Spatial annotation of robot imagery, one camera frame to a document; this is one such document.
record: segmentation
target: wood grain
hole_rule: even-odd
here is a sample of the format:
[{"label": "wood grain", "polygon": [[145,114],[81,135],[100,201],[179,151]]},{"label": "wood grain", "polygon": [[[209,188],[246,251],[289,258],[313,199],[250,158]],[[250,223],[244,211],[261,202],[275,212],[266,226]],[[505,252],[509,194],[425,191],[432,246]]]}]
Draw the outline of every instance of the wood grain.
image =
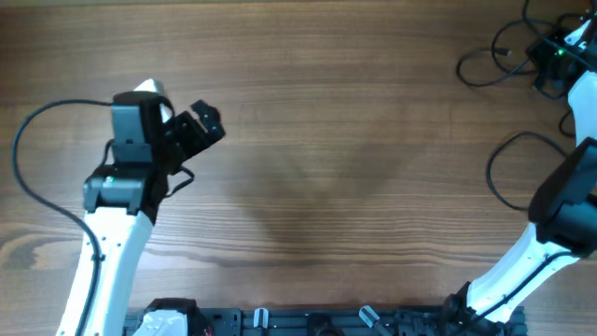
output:
[{"label": "wood grain", "polygon": [[[552,20],[582,3],[549,0]],[[58,327],[81,233],[11,177],[12,136],[47,101],[108,100],[148,77],[176,108],[217,106],[227,137],[188,163],[197,181],[165,201],[130,306],[189,297],[251,308],[440,304],[520,236],[483,179],[516,131],[557,133],[562,104],[517,77],[461,85],[455,61],[486,46],[519,1],[227,3],[0,10],[0,335]],[[533,41],[504,35],[512,62]],[[499,76],[490,62],[472,78]],[[27,130],[20,161],[40,193],[81,213],[81,185],[111,136],[109,111],[66,106]],[[529,140],[494,167],[528,203],[561,161]],[[524,304],[532,335],[592,335],[597,264],[555,275]]]}]

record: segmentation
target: black cable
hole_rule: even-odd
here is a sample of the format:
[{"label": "black cable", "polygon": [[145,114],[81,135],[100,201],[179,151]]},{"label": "black cable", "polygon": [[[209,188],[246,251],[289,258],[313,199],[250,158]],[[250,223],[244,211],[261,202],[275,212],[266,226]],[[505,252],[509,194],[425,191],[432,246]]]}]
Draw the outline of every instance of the black cable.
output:
[{"label": "black cable", "polygon": [[539,32],[539,30],[533,24],[533,22],[530,19],[528,19],[527,16],[526,16],[527,10],[529,8],[529,3],[530,3],[530,0],[524,0],[524,6],[522,7],[522,19],[524,20],[524,22],[526,23],[526,25],[529,26],[529,28],[531,28],[531,30],[533,32],[535,32],[535,34],[537,36],[539,36],[539,38],[541,38],[543,40],[543,42],[549,44],[550,46],[552,46],[556,50],[564,50],[564,51],[566,51],[567,54],[569,54],[572,57],[574,57],[577,61],[583,63],[592,72],[597,72],[597,69],[592,64],[590,64],[587,61],[583,60],[582,57],[578,56],[576,53],[574,53],[573,51],[571,51],[570,49],[568,49],[565,45],[560,46],[557,43],[555,43],[553,41],[550,41],[541,32]]},{"label": "black cable", "polygon": [[565,13],[562,14],[558,20],[556,21],[556,27],[562,27],[562,23],[566,20],[566,19],[580,19],[583,18],[584,15],[582,14],[578,14],[578,13]]},{"label": "black cable", "polygon": [[179,183],[178,185],[176,185],[176,187],[174,187],[174,189],[172,189],[172,191],[170,193],[166,194],[166,196],[164,196],[164,198],[169,198],[169,197],[174,196],[177,191],[179,191],[180,189],[193,183],[193,181],[195,180],[195,175],[189,169],[185,168],[184,166],[180,166],[180,171],[187,174],[188,179],[186,179],[186,180],[182,181],[181,183]]},{"label": "black cable", "polygon": [[525,288],[531,281],[533,281],[533,279],[535,279],[537,277],[537,275],[541,273],[541,271],[543,271],[546,267],[548,267],[555,259],[561,258],[561,257],[576,257],[576,256],[572,252],[558,252],[558,253],[552,254],[551,256],[546,258],[541,263],[541,265],[539,265],[539,267],[537,267],[532,273],[530,273],[529,276],[527,276],[524,280],[522,280],[521,284],[518,285],[516,288],[514,288],[514,290],[512,290],[512,292],[510,294],[506,295],[502,300],[500,300],[498,303],[496,303],[492,308],[488,309],[483,314],[475,317],[469,323],[462,326],[459,330],[454,332],[451,336],[456,336],[456,335],[462,334],[463,332],[467,331],[468,329],[470,329],[473,326],[475,326],[476,324],[478,324],[478,322],[480,322],[480,320],[487,317],[489,314],[495,312],[497,309],[499,309],[501,306],[506,304],[508,301],[512,300],[512,298],[514,298],[518,293],[521,292],[521,290],[523,288]]},{"label": "black cable", "polygon": [[[530,20],[532,20],[535,23],[548,25],[550,27],[554,26],[554,24],[549,21],[543,21],[543,20],[537,20],[537,19],[530,19]],[[506,68],[499,62],[499,60],[496,57],[496,52],[495,52],[496,46],[495,45],[497,44],[497,40],[500,38],[500,36],[502,35],[503,32],[505,32],[510,27],[513,27],[513,26],[516,26],[516,25],[519,25],[522,23],[524,23],[523,20],[511,21],[508,24],[506,24],[504,27],[502,27],[499,31],[497,31],[497,34],[495,34],[495,36],[493,37],[492,46],[491,46],[492,59],[493,59],[493,62],[495,63],[495,65],[505,73],[511,73],[512,69]],[[537,70],[535,69],[535,70],[518,71],[518,72],[513,73],[512,75],[525,76],[525,75],[532,75],[532,74],[536,74],[536,73],[537,73]]]},{"label": "black cable", "polygon": [[566,152],[558,144],[556,144],[553,140],[549,139],[545,135],[541,135],[541,134],[533,133],[533,132],[518,133],[518,134],[512,136],[511,138],[509,138],[504,144],[498,146],[493,151],[492,155],[487,160],[487,167],[485,169],[485,180],[487,181],[487,186],[489,187],[489,190],[492,191],[493,195],[495,195],[495,197],[497,197],[497,199],[501,203],[503,203],[505,206],[509,207],[510,209],[514,209],[517,211],[526,211],[526,210],[528,210],[528,207],[514,205],[514,204],[506,201],[506,199],[504,197],[502,197],[502,195],[500,195],[500,193],[495,188],[495,185],[493,184],[492,166],[493,166],[493,162],[495,161],[495,158],[497,158],[497,156],[502,152],[502,150],[504,150],[506,147],[508,147],[510,144],[512,144],[512,142],[514,142],[516,139],[521,138],[523,136],[535,137],[535,138],[543,141],[544,143],[550,145],[552,148],[557,150],[558,153],[562,154],[562,156],[564,156],[564,157],[567,156]]},{"label": "black cable", "polygon": [[553,100],[553,101],[559,101],[560,99],[562,99],[563,97],[566,96],[566,92],[562,92],[558,95],[553,95],[553,94],[545,92],[543,89],[539,89],[539,88],[534,88],[534,89],[535,89],[535,91],[541,93],[541,95],[543,95],[544,97],[546,97],[550,100]]},{"label": "black cable", "polygon": [[114,144],[114,139],[110,139],[110,140],[108,140],[108,142],[105,143],[104,154],[102,155],[102,162],[100,162],[98,167],[105,165],[105,162],[108,161],[108,153],[110,152],[110,148],[112,147],[113,144]]},{"label": "black cable", "polygon": [[95,234],[93,234],[93,231],[91,231],[90,227],[87,226],[87,224],[85,224],[84,221],[79,219],[75,214],[71,213],[70,211],[60,207],[59,205],[57,205],[55,203],[52,203],[52,202],[46,200],[45,198],[43,198],[42,196],[40,196],[39,194],[37,194],[36,192],[31,190],[29,188],[29,186],[27,186],[27,184],[25,183],[25,181],[22,178],[21,171],[19,170],[19,162],[18,162],[18,155],[17,155],[19,141],[21,140],[22,132],[25,130],[27,125],[29,125],[29,123],[32,121],[33,118],[35,118],[42,112],[49,110],[52,107],[56,107],[56,106],[60,106],[60,105],[71,105],[71,104],[99,105],[99,106],[111,106],[112,105],[111,103],[97,102],[97,101],[92,101],[92,100],[87,100],[87,99],[71,99],[71,100],[62,100],[62,101],[49,103],[49,104],[37,109],[34,113],[29,115],[25,119],[25,121],[22,123],[22,125],[17,130],[17,133],[15,134],[15,138],[12,142],[12,171],[15,175],[15,178],[17,179],[17,183],[19,183],[19,186],[21,186],[21,188],[23,189],[23,191],[25,191],[26,194],[31,196],[34,200],[38,201],[39,203],[45,205],[46,207],[66,216],[66,217],[69,217],[71,220],[73,220],[78,225],[79,228],[81,228],[81,230],[83,230],[85,232],[85,234],[87,234],[87,236],[90,239],[91,246],[93,247],[93,258],[92,258],[93,259],[93,271],[91,274],[90,289],[87,294],[87,299],[85,299],[85,305],[83,306],[83,312],[81,314],[81,317],[78,321],[78,325],[76,327],[76,336],[80,336],[83,334],[83,332],[85,330],[85,326],[87,324],[87,320],[88,320],[89,314],[90,314],[90,308],[92,306],[93,299],[95,297],[95,293],[97,290],[98,280],[100,278],[100,270],[102,268],[102,249],[100,248],[100,243],[98,242]]},{"label": "black cable", "polygon": [[560,122],[558,122],[558,130],[560,130],[560,133],[561,133],[563,136],[565,136],[565,137],[567,137],[567,138],[574,139],[574,138],[576,138],[576,134],[575,134],[575,133],[570,133],[570,132],[567,132],[567,131],[565,131],[565,130],[564,130],[564,128],[563,128],[563,123],[564,123],[564,122],[566,121],[566,119],[567,119],[568,117],[570,117],[570,116],[572,116],[572,110],[568,110],[568,112],[566,112],[566,114],[564,114],[564,115],[562,116],[562,118],[560,119]]},{"label": "black cable", "polygon": [[507,74],[505,74],[502,77],[499,77],[496,80],[492,80],[489,82],[485,82],[485,83],[472,83],[470,81],[468,81],[462,74],[462,66],[463,63],[467,60],[469,60],[471,57],[475,56],[476,54],[480,53],[480,52],[484,52],[484,51],[492,51],[489,48],[482,48],[482,49],[477,49],[477,50],[473,50],[467,54],[465,54],[463,57],[460,58],[460,60],[458,60],[458,64],[456,64],[456,76],[458,77],[458,79],[460,79],[461,82],[465,83],[466,86],[468,87],[472,87],[472,88],[484,88],[484,87],[488,87],[488,86],[492,86],[495,85],[497,83],[500,83],[508,78],[510,78],[510,76],[516,75],[519,70],[521,70],[523,68],[524,65],[526,65],[528,62],[530,62],[531,60],[527,59],[526,61],[523,61],[522,63],[518,64],[514,69],[512,69],[510,72],[508,72]]}]

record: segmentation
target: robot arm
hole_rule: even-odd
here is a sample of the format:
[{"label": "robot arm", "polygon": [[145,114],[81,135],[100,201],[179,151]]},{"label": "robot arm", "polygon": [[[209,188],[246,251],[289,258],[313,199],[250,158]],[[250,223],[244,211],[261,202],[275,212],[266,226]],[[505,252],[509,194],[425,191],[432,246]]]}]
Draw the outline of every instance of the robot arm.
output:
[{"label": "robot arm", "polygon": [[[137,91],[114,97],[114,163],[101,165],[84,186],[85,222],[100,242],[102,267],[95,299],[81,335],[119,335],[132,280],[167,195],[167,175],[224,135],[219,113],[203,101],[173,116],[160,84],[148,80]],[[90,288],[93,249],[85,237],[75,281],[56,335],[76,335]]]},{"label": "robot arm", "polygon": [[597,247],[597,74],[585,73],[569,92],[576,124],[576,151],[537,191],[531,223],[519,241],[487,273],[467,288],[466,306],[482,315],[512,293],[549,256],[571,252],[553,260],[511,300],[486,315],[506,323],[514,308],[550,276],[586,257]]}]

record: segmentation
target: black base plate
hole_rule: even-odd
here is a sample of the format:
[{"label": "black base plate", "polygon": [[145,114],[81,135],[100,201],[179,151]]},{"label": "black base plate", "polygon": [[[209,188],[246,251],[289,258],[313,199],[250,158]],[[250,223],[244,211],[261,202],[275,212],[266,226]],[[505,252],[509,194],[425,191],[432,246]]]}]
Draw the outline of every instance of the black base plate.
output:
[{"label": "black base plate", "polygon": [[[440,336],[437,329],[437,314],[441,307],[407,307],[401,309],[376,310],[382,324],[395,336]],[[268,328],[253,328],[254,311],[240,309],[201,309],[201,313],[214,329],[214,336],[311,336],[307,328],[310,315],[328,315],[332,324],[346,336],[380,336],[370,329],[358,316],[358,309],[350,310],[300,310],[270,311]],[[132,336],[143,320],[143,314],[127,315],[123,330],[124,336]],[[459,326],[448,329],[453,334]],[[462,333],[460,336],[477,336]],[[526,336],[526,319],[522,307],[515,309],[510,321],[498,334],[501,336]]]}]

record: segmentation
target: wooden table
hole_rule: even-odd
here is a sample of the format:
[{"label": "wooden table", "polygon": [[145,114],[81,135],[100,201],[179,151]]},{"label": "wooden table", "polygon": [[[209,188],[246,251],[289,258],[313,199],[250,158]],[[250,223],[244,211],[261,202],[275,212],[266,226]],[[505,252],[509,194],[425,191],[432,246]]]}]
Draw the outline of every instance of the wooden table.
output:
[{"label": "wooden table", "polygon": [[[582,5],[542,1],[532,14],[553,20]],[[217,106],[228,135],[188,163],[197,181],[162,203],[132,309],[160,297],[202,307],[440,304],[486,272],[526,226],[485,185],[496,144],[528,130],[574,147],[557,133],[564,104],[530,90],[532,78],[470,90],[454,75],[458,57],[488,46],[520,6],[0,10],[0,335],[55,332],[81,241],[71,221],[14,182],[16,128],[45,102],[109,100],[148,77],[165,83],[178,111],[198,99]],[[534,39],[522,28],[503,38],[513,63]],[[500,75],[483,58],[466,72]],[[108,109],[52,110],[25,133],[23,173],[82,214],[82,182],[111,134]],[[520,142],[495,164],[495,183],[526,204],[560,161],[543,144]],[[596,276],[595,261],[583,260],[549,279],[524,303],[531,334],[594,334]]]}]

